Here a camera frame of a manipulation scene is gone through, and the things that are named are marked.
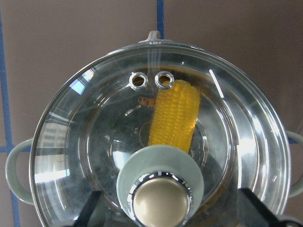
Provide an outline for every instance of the light green handle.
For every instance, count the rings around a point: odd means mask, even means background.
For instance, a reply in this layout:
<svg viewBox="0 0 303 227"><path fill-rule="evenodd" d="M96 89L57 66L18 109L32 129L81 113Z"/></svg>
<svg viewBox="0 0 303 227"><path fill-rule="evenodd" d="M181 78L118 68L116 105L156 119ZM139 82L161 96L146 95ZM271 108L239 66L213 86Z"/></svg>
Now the light green handle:
<svg viewBox="0 0 303 227"><path fill-rule="evenodd" d="M32 142L33 139L29 139L15 146L11 150L5 164L5 176L11 191L18 197L18 199L31 205L34 204L33 197L30 192L24 189L18 180L16 173L16 160L20 152L31 146Z"/></svg>
<svg viewBox="0 0 303 227"><path fill-rule="evenodd" d="M300 143L301 146L303 147L303 136L294 133L292 131L286 131L286 134L289 138L294 139L295 141ZM291 198L300 193L303 193L303 173L300 179L290 187L288 197Z"/></svg>

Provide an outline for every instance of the corn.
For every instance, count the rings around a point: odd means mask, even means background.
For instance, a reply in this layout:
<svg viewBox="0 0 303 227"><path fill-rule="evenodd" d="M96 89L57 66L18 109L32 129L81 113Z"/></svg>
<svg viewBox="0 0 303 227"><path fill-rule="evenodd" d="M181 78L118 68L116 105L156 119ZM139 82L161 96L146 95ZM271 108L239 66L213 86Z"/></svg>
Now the corn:
<svg viewBox="0 0 303 227"><path fill-rule="evenodd" d="M186 81L175 80L172 88L159 89L148 145L170 145L187 153L199 105L199 91Z"/></svg>

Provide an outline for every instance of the transparent lid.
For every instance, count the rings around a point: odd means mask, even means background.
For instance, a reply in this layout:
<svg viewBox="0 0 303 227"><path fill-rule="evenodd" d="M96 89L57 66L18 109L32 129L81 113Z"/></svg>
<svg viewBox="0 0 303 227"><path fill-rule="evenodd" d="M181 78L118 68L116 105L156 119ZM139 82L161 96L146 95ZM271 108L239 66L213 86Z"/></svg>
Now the transparent lid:
<svg viewBox="0 0 303 227"><path fill-rule="evenodd" d="M30 160L32 192L44 225L74 222L92 191L102 191L104 202L94 221L135 226L120 207L117 176L134 152L149 145L159 91L173 89L178 81L198 92L186 152L200 167L205 185L200 208L187 226L235 226L240 187L252 189L274 213L283 211L289 150L269 101L227 61L197 47L157 41L131 45L92 62L47 107ZM188 115L193 112L187 104L196 97L188 95L183 103L181 99L171 99L178 108L165 105L162 116L167 122L182 122L182 107ZM165 135L165 140L183 138L186 126L175 127L177 136Z"/></svg>

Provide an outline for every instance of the gold knob cap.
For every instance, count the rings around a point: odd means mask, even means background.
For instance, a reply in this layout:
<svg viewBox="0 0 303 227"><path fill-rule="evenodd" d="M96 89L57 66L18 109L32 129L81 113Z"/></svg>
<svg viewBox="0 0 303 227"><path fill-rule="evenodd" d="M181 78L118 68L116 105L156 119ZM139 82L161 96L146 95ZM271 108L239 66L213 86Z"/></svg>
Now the gold knob cap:
<svg viewBox="0 0 303 227"><path fill-rule="evenodd" d="M175 227L188 213L188 196L181 184L166 178L143 183L134 195L136 218L147 227Z"/></svg>

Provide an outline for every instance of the pot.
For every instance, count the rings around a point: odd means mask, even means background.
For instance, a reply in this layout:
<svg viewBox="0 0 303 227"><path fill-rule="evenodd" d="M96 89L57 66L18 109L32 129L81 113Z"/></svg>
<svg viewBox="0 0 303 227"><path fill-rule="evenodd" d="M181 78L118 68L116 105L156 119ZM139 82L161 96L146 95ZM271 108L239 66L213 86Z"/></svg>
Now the pot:
<svg viewBox="0 0 303 227"><path fill-rule="evenodd" d="M31 192L15 169L26 146ZM236 226L238 188L251 189L275 214L289 191L303 191L303 177L290 189L286 131L252 80L198 47L157 39L157 32L71 77L33 139L10 153L6 175L43 226L73 223L93 191L102 191L103 202L89 226L153 226L161 218L172 226ZM156 185L163 193L170 188L162 201L179 192L158 213L157 196L145 200ZM167 216L176 210L181 218L173 222Z"/></svg>

